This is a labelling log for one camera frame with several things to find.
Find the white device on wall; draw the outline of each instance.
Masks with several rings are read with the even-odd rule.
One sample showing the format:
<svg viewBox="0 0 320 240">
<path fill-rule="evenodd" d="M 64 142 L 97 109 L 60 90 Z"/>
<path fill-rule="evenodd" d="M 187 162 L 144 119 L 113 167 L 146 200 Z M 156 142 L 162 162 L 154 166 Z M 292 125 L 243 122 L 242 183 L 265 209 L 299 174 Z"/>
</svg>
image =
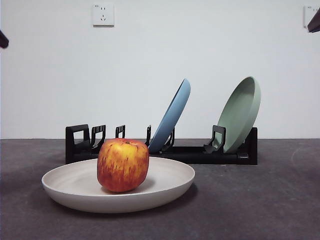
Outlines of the white device on wall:
<svg viewBox="0 0 320 240">
<path fill-rule="evenodd" d="M 93 26 L 114 26 L 115 5 L 113 3 L 94 4 L 92 6 Z"/>
<path fill-rule="evenodd" d="M 316 15 L 319 6 L 304 6 L 303 7 L 303 27 L 306 29 L 311 19 Z"/>
</svg>

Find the dish rack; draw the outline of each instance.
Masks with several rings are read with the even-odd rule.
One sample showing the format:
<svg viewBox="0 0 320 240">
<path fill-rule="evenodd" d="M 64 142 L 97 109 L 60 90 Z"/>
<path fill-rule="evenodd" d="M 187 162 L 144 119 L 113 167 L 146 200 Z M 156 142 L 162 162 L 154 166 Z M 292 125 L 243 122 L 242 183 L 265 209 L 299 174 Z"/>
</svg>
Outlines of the dish rack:
<svg viewBox="0 0 320 240">
<path fill-rule="evenodd" d="M 83 131 L 83 141 L 75 143 L 73 133 Z M 69 126 L 65 129 L 65 164 L 75 163 L 83 160 L 98 157 L 99 150 L 105 141 L 106 125 L 92 128 L 92 140 L 90 141 L 89 127 L 87 124 Z M 102 139 L 95 144 L 96 133 L 102 132 Z M 257 165 L 258 164 L 258 129 L 252 127 L 245 141 L 233 153 L 224 153 L 227 129 L 223 126 L 212 126 L 212 137 L 203 146 L 174 146 L 175 128 L 169 139 L 160 151 L 150 152 L 151 157 L 159 157 L 176 160 L 185 164 L 236 164 L 236 165 Z M 115 128 L 115 137 L 125 138 L 126 126 L 121 125 Z M 221 135 L 221 142 L 214 144 L 216 135 Z M 147 146 L 151 141 L 151 125 L 146 130 Z"/>
</svg>

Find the blue plate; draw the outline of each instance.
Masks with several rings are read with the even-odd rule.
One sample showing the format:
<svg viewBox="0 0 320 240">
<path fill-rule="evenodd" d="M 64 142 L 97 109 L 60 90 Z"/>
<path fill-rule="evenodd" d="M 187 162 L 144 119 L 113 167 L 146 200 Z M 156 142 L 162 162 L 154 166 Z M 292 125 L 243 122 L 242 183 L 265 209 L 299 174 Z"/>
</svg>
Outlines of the blue plate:
<svg viewBox="0 0 320 240">
<path fill-rule="evenodd" d="M 149 152 L 156 153 L 166 143 L 171 132 L 175 128 L 190 95 L 191 87 L 187 79 L 184 79 L 175 93 L 168 109 L 166 110 L 159 127 L 155 131 L 149 145 Z"/>
</svg>

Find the plate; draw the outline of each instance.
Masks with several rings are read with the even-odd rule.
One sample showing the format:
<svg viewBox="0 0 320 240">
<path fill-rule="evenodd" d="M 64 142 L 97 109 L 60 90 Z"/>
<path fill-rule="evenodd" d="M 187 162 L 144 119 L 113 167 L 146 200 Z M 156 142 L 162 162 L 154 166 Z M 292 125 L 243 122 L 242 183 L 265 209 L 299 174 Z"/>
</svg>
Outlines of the plate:
<svg viewBox="0 0 320 240">
<path fill-rule="evenodd" d="M 190 83 L 184 79 L 175 93 L 168 109 L 166 110 L 155 134 L 149 145 L 149 152 L 156 153 L 165 145 L 168 137 L 175 128 L 185 106 L 191 91 Z"/>
<path fill-rule="evenodd" d="M 224 153 L 234 153 L 245 141 L 258 115 L 261 91 L 258 82 L 249 76 L 235 88 L 220 115 L 218 126 L 226 128 Z M 213 145 L 221 143 L 216 134 Z"/>
<path fill-rule="evenodd" d="M 57 167 L 42 177 L 46 193 L 68 208 L 91 213 L 129 213 L 167 204 L 191 186 L 194 169 L 182 162 L 149 158 L 144 182 L 126 193 L 111 193 L 97 180 L 97 159 Z"/>
</svg>

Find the electrical outlet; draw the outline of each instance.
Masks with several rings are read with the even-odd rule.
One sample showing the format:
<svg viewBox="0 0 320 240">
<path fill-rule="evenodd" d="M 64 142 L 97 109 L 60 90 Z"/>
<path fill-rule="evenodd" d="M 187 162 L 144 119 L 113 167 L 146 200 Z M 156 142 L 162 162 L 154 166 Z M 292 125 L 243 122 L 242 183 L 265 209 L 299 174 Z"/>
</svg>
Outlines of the electrical outlet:
<svg viewBox="0 0 320 240">
<path fill-rule="evenodd" d="M 114 26 L 115 6 L 113 3 L 95 4 L 92 6 L 93 26 Z"/>
<path fill-rule="evenodd" d="M 304 10 L 303 27 L 306 29 L 310 21 L 314 18 L 317 11 L 319 10 L 319 6 L 304 6 L 303 10 Z"/>
</svg>

